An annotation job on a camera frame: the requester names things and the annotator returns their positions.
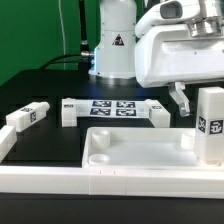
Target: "metal bracket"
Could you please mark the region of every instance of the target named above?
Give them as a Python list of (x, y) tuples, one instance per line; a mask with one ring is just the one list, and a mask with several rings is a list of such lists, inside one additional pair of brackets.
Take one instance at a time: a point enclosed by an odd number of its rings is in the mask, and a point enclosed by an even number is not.
[(185, 84), (183, 82), (175, 82), (169, 86), (169, 94), (174, 101), (179, 105), (180, 115), (186, 117), (190, 115), (189, 100), (185, 96)]

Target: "warning label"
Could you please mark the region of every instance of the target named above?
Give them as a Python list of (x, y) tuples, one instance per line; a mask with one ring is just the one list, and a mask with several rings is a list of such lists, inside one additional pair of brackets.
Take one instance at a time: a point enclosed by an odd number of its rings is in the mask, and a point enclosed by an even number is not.
[(124, 46), (124, 41), (122, 40), (120, 34), (117, 35), (116, 39), (113, 42), (113, 45), (115, 45), (115, 46)]

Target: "black table surface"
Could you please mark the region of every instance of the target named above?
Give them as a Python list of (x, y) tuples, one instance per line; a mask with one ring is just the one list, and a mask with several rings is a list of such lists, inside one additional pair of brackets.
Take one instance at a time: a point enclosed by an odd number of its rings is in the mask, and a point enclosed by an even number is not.
[[(197, 104), (199, 87), (186, 95)], [(148, 119), (78, 118), (77, 127), (62, 128), (64, 98), (100, 100), (159, 100), (171, 113), (171, 127), (195, 127), (195, 115), (182, 118), (167, 87), (144, 89), (91, 83), (86, 73), (26, 70), (0, 87), (0, 127), (5, 116), (31, 102), (47, 101), (47, 117), (21, 133), (1, 165), (81, 167), (89, 127), (148, 127)], [(88, 195), (0, 194), (0, 223), (223, 223), (224, 201), (215, 199), (118, 197)]]

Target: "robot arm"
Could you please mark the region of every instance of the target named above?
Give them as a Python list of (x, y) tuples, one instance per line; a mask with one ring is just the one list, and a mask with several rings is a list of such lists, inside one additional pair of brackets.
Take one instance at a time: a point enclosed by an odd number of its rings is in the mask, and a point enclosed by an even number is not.
[(169, 0), (136, 25), (137, 81), (143, 87), (169, 86), (182, 116), (190, 114), (185, 83), (224, 78), (222, 8), (219, 0)]
[(195, 18), (200, 13), (198, 0), (170, 0), (153, 6), (135, 27), (141, 38), (151, 28), (158, 25), (176, 24)]

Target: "green wall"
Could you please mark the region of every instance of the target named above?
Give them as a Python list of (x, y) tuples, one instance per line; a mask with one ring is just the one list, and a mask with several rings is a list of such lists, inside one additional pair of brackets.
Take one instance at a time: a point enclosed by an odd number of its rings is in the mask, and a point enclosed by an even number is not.
[[(140, 17), (142, 1), (136, 2)], [(99, 42), (99, 0), (85, 3), (88, 39), (94, 48)], [(62, 0), (62, 9), (68, 52), (79, 52), (78, 0)], [(0, 0), (0, 27), (0, 85), (21, 70), (36, 69), (63, 54), (58, 0)]]

